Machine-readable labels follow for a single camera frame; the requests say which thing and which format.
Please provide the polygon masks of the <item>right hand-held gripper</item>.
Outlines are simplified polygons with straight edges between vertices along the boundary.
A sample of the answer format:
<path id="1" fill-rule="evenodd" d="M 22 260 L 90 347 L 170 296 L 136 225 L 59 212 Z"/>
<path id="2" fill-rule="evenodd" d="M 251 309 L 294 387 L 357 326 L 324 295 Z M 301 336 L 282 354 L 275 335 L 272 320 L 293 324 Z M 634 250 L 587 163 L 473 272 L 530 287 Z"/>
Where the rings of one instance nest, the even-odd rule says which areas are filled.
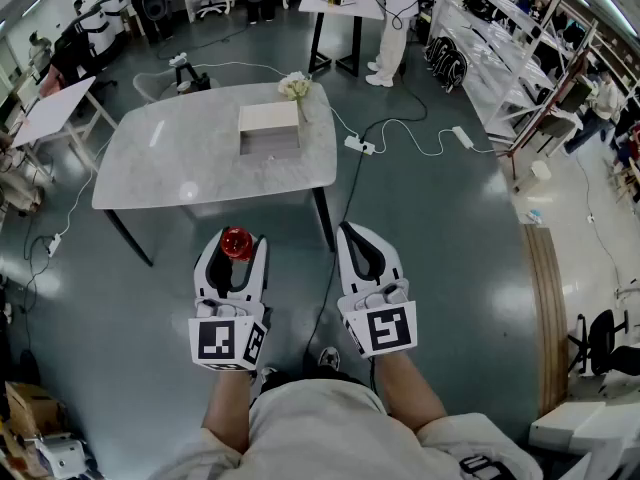
<path id="1" fill-rule="evenodd" d="M 395 247 L 371 229 L 347 221 L 338 226 L 336 244 L 345 294 L 337 307 L 360 356 L 416 347 L 416 302 L 408 297 L 409 282 Z M 384 287 L 364 290 L 376 286 Z"/>

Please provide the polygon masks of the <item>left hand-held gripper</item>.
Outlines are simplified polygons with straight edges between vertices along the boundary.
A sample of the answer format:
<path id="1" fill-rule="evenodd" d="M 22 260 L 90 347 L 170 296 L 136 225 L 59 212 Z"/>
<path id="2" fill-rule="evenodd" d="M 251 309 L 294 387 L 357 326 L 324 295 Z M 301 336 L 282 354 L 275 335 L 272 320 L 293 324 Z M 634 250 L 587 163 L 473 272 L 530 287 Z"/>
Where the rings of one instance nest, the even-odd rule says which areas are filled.
<path id="1" fill-rule="evenodd" d="M 194 364 L 214 371 L 255 371 L 268 332 L 261 302 L 269 243 L 265 235 L 251 236 L 251 256 L 231 260 L 221 247 L 225 231 L 222 228 L 209 241 L 194 266 L 196 317 L 188 321 L 191 357 Z M 226 299 L 229 292 L 238 300 Z"/>

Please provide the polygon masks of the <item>red bottle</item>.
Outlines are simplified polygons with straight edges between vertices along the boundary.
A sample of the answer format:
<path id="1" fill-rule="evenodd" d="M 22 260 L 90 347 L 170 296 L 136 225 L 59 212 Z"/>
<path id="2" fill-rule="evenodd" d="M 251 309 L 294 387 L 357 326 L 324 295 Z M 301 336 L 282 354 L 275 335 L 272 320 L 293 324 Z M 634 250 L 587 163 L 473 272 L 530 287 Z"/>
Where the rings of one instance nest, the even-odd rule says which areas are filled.
<path id="1" fill-rule="evenodd" d="M 253 237 L 241 227 L 229 227 L 220 238 L 222 252 L 232 261 L 247 262 L 253 254 Z"/>

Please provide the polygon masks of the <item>white box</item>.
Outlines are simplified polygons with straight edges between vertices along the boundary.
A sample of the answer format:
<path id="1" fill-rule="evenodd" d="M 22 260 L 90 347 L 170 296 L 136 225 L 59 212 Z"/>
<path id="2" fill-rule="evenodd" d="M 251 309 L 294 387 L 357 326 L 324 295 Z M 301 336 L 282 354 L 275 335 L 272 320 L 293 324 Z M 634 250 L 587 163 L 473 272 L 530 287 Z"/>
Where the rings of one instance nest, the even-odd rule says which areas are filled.
<path id="1" fill-rule="evenodd" d="M 563 480 L 628 480 L 640 468 L 640 402 L 565 402 L 530 425 L 528 445 L 577 456 Z"/>
<path id="2" fill-rule="evenodd" d="M 301 156 L 299 109 L 294 101 L 242 106 L 238 133 L 241 159 L 266 161 Z"/>

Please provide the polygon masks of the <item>person's right forearm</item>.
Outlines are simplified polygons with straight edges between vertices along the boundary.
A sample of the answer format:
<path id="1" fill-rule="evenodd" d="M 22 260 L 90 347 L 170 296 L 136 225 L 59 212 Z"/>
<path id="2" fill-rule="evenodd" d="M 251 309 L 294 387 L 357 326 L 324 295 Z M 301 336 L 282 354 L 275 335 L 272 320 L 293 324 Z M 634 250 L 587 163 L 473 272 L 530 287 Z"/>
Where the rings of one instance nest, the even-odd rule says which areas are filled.
<path id="1" fill-rule="evenodd" d="M 375 371 L 391 416 L 414 433 L 447 416 L 440 398 L 405 352 L 378 356 Z"/>

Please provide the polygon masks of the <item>person's left forearm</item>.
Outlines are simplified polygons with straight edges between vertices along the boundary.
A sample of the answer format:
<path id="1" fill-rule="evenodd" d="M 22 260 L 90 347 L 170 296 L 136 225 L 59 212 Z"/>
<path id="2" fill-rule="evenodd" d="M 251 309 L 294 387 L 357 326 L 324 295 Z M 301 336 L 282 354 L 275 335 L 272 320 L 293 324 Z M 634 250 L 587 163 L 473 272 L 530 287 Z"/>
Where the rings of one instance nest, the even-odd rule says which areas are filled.
<path id="1" fill-rule="evenodd" d="M 240 454 L 249 448 L 251 386 L 247 371 L 220 372 L 202 422 L 204 429 Z"/>

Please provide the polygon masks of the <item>cardboard box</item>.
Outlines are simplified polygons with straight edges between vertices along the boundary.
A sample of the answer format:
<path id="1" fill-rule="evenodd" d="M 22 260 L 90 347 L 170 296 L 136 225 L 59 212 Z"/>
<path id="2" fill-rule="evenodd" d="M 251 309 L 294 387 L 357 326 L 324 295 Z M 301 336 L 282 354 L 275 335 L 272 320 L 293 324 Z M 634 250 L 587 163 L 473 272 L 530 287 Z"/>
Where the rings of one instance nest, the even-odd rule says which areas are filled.
<path id="1" fill-rule="evenodd" d="M 66 429 L 64 406 L 36 385 L 6 382 L 11 429 L 21 437 L 37 438 Z"/>

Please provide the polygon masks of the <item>grey marble table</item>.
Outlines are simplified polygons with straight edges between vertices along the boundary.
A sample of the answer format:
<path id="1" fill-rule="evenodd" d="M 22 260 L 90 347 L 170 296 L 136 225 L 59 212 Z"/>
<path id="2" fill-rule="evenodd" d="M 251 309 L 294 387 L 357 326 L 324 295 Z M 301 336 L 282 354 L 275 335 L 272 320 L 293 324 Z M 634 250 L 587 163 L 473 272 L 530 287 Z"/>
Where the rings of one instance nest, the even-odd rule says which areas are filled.
<path id="1" fill-rule="evenodd" d="M 239 157 L 242 106 L 289 101 L 275 83 L 235 85 L 190 93 L 134 109 L 120 121 L 98 170 L 92 206 L 103 212 L 147 266 L 153 263 L 117 213 L 189 207 L 309 190 L 328 246 L 335 245 L 325 188 L 337 176 L 332 109 L 313 83 L 299 111 L 300 157 Z"/>

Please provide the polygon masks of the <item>person's white shirt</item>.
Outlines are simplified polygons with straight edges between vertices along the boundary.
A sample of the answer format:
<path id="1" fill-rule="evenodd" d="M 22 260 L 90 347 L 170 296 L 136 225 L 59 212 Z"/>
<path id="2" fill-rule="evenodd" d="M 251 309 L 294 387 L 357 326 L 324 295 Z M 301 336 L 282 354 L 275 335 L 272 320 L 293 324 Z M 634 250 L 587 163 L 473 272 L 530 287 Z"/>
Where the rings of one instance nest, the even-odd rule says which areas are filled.
<path id="1" fill-rule="evenodd" d="M 412 431 L 368 388 L 333 379 L 294 381 L 258 397 L 249 448 L 210 431 L 149 480 L 475 480 L 465 459 L 502 464 L 515 480 L 542 480 L 536 461 L 480 413 Z"/>

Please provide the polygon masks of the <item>pink artificial flower bouquet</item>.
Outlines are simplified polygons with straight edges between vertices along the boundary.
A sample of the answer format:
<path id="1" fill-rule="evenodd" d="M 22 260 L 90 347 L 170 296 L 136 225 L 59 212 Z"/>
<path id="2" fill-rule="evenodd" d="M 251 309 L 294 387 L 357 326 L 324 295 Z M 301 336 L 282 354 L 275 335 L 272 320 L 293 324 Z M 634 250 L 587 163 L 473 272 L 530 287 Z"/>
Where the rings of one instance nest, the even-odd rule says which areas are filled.
<path id="1" fill-rule="evenodd" d="M 312 81 L 302 72 L 291 72 L 278 83 L 278 92 L 290 101 L 294 101 L 304 119 L 307 121 L 303 108 L 303 100 L 311 90 Z"/>

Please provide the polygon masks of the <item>white bucket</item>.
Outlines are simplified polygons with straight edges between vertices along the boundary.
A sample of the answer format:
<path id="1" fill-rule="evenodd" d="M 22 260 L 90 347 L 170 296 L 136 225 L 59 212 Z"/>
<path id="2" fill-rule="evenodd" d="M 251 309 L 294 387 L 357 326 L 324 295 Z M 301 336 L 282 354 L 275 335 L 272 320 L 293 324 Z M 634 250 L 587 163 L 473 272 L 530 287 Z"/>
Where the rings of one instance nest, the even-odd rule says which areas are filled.
<path id="1" fill-rule="evenodd" d="M 551 177 L 552 174 L 547 164 L 542 160 L 535 160 L 531 163 L 528 173 L 515 183 L 514 191 L 516 193 L 528 192 L 541 183 L 550 180 Z"/>

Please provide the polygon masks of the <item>black bag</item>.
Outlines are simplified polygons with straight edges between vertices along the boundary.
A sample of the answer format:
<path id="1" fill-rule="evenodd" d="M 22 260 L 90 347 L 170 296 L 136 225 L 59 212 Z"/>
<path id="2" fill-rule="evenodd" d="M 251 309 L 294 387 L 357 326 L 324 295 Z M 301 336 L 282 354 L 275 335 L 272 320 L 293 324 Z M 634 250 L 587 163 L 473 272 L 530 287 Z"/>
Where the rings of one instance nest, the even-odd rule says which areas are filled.
<path id="1" fill-rule="evenodd" d="M 194 67 L 190 63 L 185 63 L 183 65 L 177 66 L 174 68 L 176 75 L 176 89 L 177 86 L 184 82 L 189 81 L 191 83 L 191 91 L 190 92 L 200 92 L 209 90 L 211 88 L 211 80 L 206 72 L 199 75 Z M 186 71 L 191 77 L 190 80 L 183 79 L 183 72 Z"/>

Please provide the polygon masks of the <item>grey shell chair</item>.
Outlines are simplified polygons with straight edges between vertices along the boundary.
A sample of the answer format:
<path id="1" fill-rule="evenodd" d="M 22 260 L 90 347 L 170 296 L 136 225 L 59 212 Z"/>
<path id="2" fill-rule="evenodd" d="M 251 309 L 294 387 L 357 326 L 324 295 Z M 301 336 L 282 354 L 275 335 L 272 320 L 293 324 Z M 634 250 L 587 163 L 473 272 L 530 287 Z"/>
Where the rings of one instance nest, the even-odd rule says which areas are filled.
<path id="1" fill-rule="evenodd" d="M 190 80 L 187 72 L 183 72 L 183 79 Z M 211 88 L 219 88 L 220 84 L 216 79 L 211 79 Z M 139 73 L 133 79 L 133 86 L 141 95 L 146 104 L 155 103 L 161 100 L 186 95 L 195 92 L 179 93 L 176 89 L 176 75 L 174 69 L 169 69 L 160 73 Z"/>

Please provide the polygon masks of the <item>black backpack with white print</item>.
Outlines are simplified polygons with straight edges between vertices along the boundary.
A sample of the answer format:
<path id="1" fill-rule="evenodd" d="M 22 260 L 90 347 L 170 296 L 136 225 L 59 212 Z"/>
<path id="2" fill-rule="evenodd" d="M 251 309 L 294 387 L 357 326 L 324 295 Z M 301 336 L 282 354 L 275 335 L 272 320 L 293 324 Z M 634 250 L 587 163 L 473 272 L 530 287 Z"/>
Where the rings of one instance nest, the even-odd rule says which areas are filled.
<path id="1" fill-rule="evenodd" d="M 446 36 L 431 39 L 424 54 L 432 75 L 443 82 L 442 87 L 447 93 L 463 84 L 468 61 L 453 39 Z"/>

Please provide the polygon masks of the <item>white folding table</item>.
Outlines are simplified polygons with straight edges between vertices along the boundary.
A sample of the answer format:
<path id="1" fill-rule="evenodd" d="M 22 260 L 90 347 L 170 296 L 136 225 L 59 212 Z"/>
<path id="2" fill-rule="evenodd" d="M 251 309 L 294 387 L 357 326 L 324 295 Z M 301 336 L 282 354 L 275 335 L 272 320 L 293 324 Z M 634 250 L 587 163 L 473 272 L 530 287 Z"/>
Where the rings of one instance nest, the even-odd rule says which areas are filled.
<path id="1" fill-rule="evenodd" d="M 53 95 L 36 101 L 29 114 L 23 118 L 18 132 L 10 144 L 13 149 L 21 148 L 36 169 L 50 181 L 53 178 L 39 162 L 32 148 L 32 145 L 39 140 L 69 137 L 83 165 L 91 172 L 97 173 L 99 170 L 95 160 L 96 156 L 86 146 L 86 140 L 100 118 L 104 119 L 113 130 L 117 129 L 118 124 L 91 93 L 90 89 L 95 81 L 95 76 L 85 78 Z M 75 127 L 71 122 L 71 117 L 83 99 L 89 102 L 95 112 L 86 125 Z"/>

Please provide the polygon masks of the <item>black office chair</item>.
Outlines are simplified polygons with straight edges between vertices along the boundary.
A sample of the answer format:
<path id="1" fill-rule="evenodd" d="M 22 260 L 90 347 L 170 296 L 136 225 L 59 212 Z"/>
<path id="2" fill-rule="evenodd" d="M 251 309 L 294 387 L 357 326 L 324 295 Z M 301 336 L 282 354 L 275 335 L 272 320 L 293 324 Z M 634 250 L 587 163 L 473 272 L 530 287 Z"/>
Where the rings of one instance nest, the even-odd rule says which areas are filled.
<path id="1" fill-rule="evenodd" d="M 615 335 L 624 331 L 629 332 L 629 316 L 624 311 L 623 321 L 616 325 L 614 314 L 611 309 L 607 309 L 599 314 L 592 322 L 590 329 L 586 328 L 586 318 L 583 314 L 577 316 L 577 322 L 581 325 L 581 338 L 577 339 L 572 335 L 568 339 L 577 346 L 578 352 L 569 365 L 571 372 L 580 363 L 580 374 L 585 374 L 587 362 L 591 364 L 591 371 L 594 375 L 603 375 L 611 370 L 608 365 L 611 354 L 615 348 Z"/>

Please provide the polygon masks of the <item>white metal shelving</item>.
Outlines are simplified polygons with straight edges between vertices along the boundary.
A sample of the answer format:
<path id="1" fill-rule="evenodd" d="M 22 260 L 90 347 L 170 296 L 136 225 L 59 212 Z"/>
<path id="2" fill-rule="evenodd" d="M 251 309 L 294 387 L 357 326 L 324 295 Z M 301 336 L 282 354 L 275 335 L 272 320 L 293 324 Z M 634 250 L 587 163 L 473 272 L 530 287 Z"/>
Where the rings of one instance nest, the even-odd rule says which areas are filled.
<path id="1" fill-rule="evenodd" d="M 514 0 L 437 0 L 431 38 L 447 38 L 467 61 L 462 86 L 489 139 L 514 151 L 546 118 L 565 142 L 582 129 L 577 114 L 558 109 L 590 53 L 596 20 L 565 0 L 543 0 L 536 19 Z"/>

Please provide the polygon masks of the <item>white table with black legs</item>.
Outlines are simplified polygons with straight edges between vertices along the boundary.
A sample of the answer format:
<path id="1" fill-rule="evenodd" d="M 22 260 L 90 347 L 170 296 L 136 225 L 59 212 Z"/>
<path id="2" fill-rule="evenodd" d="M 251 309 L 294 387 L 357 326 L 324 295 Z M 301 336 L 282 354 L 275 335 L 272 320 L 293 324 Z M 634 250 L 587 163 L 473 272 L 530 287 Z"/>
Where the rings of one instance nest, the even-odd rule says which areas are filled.
<path id="1" fill-rule="evenodd" d="M 360 68 L 363 20 L 383 20 L 383 13 L 378 3 L 375 0 L 351 0 L 350 3 L 345 5 L 337 5 L 330 4 L 329 0 L 301 0 L 298 10 L 316 15 L 308 73 L 314 74 L 335 64 L 338 68 L 357 78 Z M 319 52 L 319 42 L 326 15 L 348 16 L 353 19 L 352 43 L 349 55 L 333 60 Z"/>

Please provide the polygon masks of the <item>black and white robot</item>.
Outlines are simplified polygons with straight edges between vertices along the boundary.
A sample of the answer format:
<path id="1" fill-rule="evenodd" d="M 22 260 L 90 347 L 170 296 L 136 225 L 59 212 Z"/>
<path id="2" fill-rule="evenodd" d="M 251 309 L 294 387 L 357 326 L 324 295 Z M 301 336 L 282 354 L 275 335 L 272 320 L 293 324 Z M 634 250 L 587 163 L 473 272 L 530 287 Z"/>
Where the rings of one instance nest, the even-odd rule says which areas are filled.
<path id="1" fill-rule="evenodd" d="M 127 42 L 127 6 L 128 0 L 98 0 L 61 33 L 51 65 L 69 85 L 97 76 L 120 55 Z"/>

